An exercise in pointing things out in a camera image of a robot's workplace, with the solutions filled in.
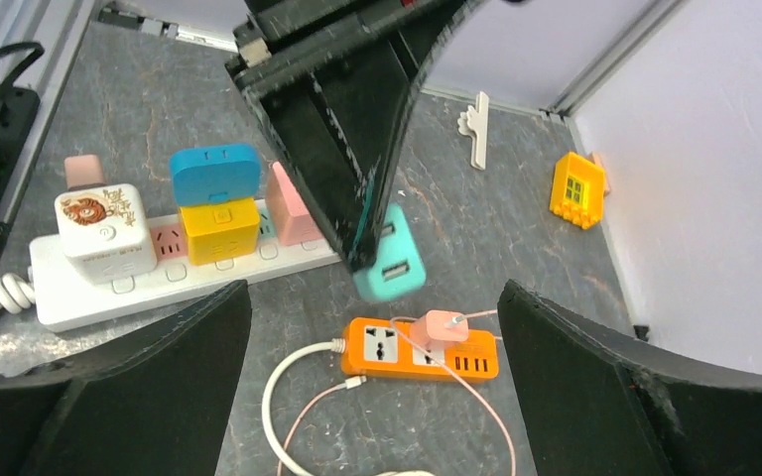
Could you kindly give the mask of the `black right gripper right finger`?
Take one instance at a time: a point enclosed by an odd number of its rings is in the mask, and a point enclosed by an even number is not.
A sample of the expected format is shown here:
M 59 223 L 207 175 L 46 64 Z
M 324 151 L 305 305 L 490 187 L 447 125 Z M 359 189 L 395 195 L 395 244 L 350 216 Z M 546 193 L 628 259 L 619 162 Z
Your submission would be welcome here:
M 508 281 L 497 303 L 541 475 L 762 475 L 762 375 L 679 355 Z

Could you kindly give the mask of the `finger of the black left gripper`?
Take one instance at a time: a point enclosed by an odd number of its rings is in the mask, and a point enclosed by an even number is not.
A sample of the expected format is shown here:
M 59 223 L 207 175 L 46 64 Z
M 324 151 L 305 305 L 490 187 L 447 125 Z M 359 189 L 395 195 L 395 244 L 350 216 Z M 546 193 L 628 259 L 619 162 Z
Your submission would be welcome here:
M 347 268 L 379 248 L 417 96 L 473 1 L 251 1 L 225 67 Z

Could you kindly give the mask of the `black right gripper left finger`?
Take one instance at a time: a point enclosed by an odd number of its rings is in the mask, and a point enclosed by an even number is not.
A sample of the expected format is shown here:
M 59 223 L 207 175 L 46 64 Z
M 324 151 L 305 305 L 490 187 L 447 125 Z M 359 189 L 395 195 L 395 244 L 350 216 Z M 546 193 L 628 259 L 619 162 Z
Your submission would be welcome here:
M 86 351 L 0 375 L 0 475 L 211 475 L 251 327 L 244 281 Z

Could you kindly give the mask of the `blue rounded adapter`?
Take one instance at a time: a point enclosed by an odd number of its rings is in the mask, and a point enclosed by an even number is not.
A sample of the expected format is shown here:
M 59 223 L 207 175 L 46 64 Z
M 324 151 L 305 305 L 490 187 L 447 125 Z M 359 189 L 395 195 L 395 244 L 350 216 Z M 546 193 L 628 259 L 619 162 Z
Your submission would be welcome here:
M 262 175 L 260 156 L 249 144 L 183 149 L 171 156 L 169 169 L 179 206 L 253 197 Z

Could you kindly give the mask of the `white multicolour power strip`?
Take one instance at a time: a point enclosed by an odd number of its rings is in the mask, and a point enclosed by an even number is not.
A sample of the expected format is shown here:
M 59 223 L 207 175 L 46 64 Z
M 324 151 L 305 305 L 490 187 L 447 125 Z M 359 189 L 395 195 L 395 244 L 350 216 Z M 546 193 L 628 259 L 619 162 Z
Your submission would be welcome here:
M 29 245 L 29 274 L 39 323 L 64 332 L 110 319 L 201 298 L 226 284 L 250 284 L 332 265 L 338 255 L 323 239 L 282 245 L 263 199 L 256 201 L 262 218 L 256 250 L 232 260 L 195 266 L 182 252 L 163 259 L 148 274 L 105 284 L 86 281 L 67 261 L 57 235 L 41 236 Z

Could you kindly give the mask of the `pink cube socket adapter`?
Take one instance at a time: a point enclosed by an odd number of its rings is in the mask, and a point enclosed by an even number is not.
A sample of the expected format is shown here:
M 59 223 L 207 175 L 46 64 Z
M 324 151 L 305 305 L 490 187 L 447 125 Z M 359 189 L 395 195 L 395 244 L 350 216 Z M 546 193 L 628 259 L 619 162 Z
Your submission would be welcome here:
M 283 246 L 323 238 L 285 168 L 279 162 L 270 166 L 265 203 L 279 242 Z

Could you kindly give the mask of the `pink charger with cable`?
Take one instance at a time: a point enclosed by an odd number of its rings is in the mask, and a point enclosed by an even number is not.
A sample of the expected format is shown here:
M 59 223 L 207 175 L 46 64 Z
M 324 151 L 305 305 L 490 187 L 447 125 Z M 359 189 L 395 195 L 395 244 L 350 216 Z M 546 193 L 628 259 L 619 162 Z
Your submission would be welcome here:
M 517 454 L 506 423 L 473 385 L 497 377 L 497 341 L 493 333 L 473 329 L 469 322 L 495 315 L 495 309 L 471 313 L 432 309 L 419 318 L 398 316 L 388 321 L 356 317 L 341 337 L 310 344 L 285 357 L 265 384 L 261 415 L 268 444 L 278 458 L 275 473 L 289 470 L 308 475 L 288 453 L 288 447 L 306 413 L 322 398 L 354 389 L 372 378 L 449 381 L 461 384 L 493 417 L 507 443 L 511 475 L 518 473 Z M 272 421 L 272 400 L 276 385 L 290 366 L 320 352 L 341 357 L 341 370 L 347 378 L 313 397 L 300 411 L 285 438 L 276 435 Z

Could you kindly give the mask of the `white cube adapter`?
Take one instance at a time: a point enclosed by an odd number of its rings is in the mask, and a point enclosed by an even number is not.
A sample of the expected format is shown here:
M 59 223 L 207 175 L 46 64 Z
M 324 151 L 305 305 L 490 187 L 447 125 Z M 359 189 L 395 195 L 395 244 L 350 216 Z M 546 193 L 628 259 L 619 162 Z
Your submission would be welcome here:
M 157 267 L 149 221 L 134 185 L 67 191 L 54 206 L 62 252 L 87 281 L 109 283 Z

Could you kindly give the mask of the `yellow cube socket adapter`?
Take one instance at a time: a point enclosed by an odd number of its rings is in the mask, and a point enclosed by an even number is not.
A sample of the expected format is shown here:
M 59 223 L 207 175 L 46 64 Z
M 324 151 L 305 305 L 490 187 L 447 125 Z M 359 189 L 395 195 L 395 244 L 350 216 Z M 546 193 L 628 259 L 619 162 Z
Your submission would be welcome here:
M 257 247 L 260 213 L 253 197 L 180 206 L 188 257 L 201 266 L 251 254 Z

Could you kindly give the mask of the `teal plug adapter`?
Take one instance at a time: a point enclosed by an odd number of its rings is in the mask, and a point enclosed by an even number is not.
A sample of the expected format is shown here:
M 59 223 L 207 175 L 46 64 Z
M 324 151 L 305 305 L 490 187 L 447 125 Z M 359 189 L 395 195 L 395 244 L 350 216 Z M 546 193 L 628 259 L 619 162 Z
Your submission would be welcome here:
M 383 221 L 375 263 L 352 275 L 367 301 L 391 301 L 419 290 L 427 272 L 402 207 L 391 203 Z

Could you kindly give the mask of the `small pink plug adapter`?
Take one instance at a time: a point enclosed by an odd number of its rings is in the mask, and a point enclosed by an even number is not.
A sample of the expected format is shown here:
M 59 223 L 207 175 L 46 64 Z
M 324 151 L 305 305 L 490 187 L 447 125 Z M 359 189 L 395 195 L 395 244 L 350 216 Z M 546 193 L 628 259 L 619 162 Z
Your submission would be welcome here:
M 94 154 L 66 157 L 63 171 L 69 191 L 106 185 L 101 160 Z

